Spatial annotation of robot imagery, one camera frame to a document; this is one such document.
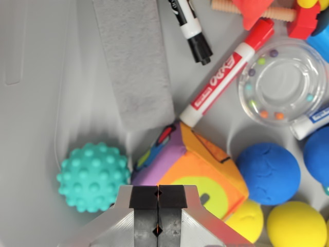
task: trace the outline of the blue ball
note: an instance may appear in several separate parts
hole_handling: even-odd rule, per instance
[[[329,186],[329,127],[318,130],[307,140],[304,163],[317,181]]]
[[[301,173],[295,157],[274,143],[245,149],[236,164],[249,189],[249,198],[263,205],[278,205],[297,192]]]

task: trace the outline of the dry erase marker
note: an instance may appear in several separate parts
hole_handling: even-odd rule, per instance
[[[290,126],[297,140],[302,140],[322,126],[329,124],[329,104],[311,116],[302,116]]]
[[[273,26],[274,22],[270,19],[258,20],[245,41],[235,49],[216,75],[182,112],[180,119],[185,124],[194,127],[199,122],[255,52],[274,34]]]
[[[189,0],[168,0],[176,15],[181,31],[189,42],[195,62],[210,63],[212,51],[202,34],[199,20]]]

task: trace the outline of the yellow circle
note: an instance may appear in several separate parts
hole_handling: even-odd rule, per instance
[[[241,236],[255,243],[263,230],[263,211],[260,204],[248,199],[225,223]]]
[[[217,218],[221,219],[228,210],[227,196],[220,184],[208,177],[183,177],[172,184],[196,185],[199,196],[207,195],[209,200],[204,207]]]
[[[327,240],[324,218],[303,202],[274,208],[267,219],[267,232],[275,247],[323,247]]]

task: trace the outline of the sensory ball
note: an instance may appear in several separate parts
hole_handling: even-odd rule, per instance
[[[225,223],[241,236],[255,243],[263,230],[263,211],[260,204],[248,199]]]
[[[329,127],[316,131],[307,140],[304,163],[317,181],[324,187],[329,186]]]
[[[58,192],[66,197],[67,205],[76,206],[78,212],[106,211],[130,175],[127,158],[120,155],[118,148],[88,143],[82,149],[73,150],[62,162],[57,175]]]
[[[323,247],[327,240],[324,218],[303,202],[275,207],[267,219],[268,237],[275,247]]]
[[[298,190],[298,162],[277,144],[250,146],[239,155],[236,164],[249,189],[249,198],[262,205],[284,203]]]

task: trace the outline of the black marker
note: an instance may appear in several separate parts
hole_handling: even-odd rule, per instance
[[[168,0],[176,15],[180,28],[189,42],[194,60],[202,65],[210,63],[212,51],[202,34],[199,20],[189,0]]]

